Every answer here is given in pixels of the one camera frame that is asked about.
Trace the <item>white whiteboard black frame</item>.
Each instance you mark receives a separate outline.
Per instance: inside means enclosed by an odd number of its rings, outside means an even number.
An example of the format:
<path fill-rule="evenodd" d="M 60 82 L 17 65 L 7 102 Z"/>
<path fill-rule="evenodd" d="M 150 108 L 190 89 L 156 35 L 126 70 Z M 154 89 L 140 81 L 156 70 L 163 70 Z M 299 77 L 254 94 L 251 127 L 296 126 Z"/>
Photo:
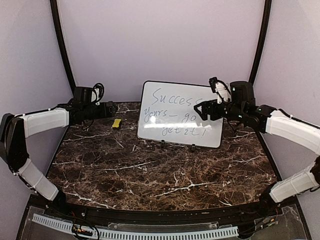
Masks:
<path fill-rule="evenodd" d="M 209 86 L 160 81 L 143 84 L 137 137 L 206 148 L 218 148 L 223 120 L 203 121 L 194 106 L 215 100 Z"/>

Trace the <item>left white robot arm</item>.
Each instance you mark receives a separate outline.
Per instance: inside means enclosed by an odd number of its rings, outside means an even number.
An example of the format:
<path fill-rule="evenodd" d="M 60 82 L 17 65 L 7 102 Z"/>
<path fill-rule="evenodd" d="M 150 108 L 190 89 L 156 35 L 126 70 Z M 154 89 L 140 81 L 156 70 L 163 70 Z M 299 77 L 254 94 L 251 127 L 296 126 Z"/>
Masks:
<path fill-rule="evenodd" d="M 103 102 L 105 88 L 77 86 L 67 103 L 22 114 L 6 113 L 0 123 L 0 157 L 9 170 L 26 186 L 51 202 L 51 210 L 60 218 L 71 213 L 65 193 L 58 189 L 32 162 L 26 139 L 49 130 L 82 125 L 85 121 L 112 118 L 118 111 L 113 101 Z"/>

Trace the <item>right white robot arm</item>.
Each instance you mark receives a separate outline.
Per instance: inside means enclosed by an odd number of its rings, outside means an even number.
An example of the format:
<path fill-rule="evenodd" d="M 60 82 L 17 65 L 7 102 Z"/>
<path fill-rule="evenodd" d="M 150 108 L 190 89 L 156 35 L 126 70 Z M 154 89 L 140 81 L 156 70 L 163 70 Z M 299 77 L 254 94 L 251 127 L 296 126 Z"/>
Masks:
<path fill-rule="evenodd" d="M 283 109 L 269 105 L 256 105 L 253 85 L 247 81 L 234 81 L 226 85 L 213 77 L 209 85 L 216 99 L 202 101 L 193 108 L 200 118 L 237 121 L 254 131 L 282 137 L 299 144 L 316 155 L 320 154 L 320 128 L 287 114 Z M 266 217 L 283 200 L 305 191 L 320 188 L 320 159 L 289 178 L 271 184 L 260 195 L 255 213 Z"/>

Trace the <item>yellow black eraser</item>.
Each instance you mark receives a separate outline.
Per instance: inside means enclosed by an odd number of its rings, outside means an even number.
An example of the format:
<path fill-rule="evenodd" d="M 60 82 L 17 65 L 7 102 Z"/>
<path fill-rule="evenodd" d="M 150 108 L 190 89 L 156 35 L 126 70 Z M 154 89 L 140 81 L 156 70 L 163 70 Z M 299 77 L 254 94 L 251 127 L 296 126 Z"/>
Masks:
<path fill-rule="evenodd" d="M 118 130 L 121 128 L 121 126 L 122 126 L 122 119 L 116 118 L 112 124 L 112 128 Z"/>

